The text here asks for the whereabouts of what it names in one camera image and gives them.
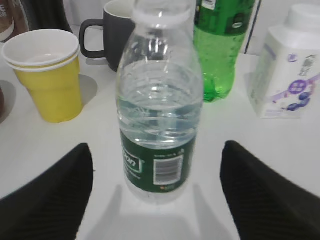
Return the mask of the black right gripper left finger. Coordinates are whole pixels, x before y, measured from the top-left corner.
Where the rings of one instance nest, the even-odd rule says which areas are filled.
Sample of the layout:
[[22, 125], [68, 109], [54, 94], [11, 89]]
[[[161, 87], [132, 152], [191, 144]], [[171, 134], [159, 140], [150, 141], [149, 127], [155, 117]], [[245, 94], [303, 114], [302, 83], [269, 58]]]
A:
[[94, 182], [92, 154], [81, 143], [40, 176], [0, 200], [2, 240], [74, 240]]

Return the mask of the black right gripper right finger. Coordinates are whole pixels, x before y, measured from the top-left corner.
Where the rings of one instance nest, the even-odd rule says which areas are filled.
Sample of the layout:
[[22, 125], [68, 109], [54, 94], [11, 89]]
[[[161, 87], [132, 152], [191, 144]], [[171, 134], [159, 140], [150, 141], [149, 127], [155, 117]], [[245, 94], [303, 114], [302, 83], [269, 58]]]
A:
[[220, 182], [242, 240], [318, 240], [320, 199], [238, 142], [225, 143]]

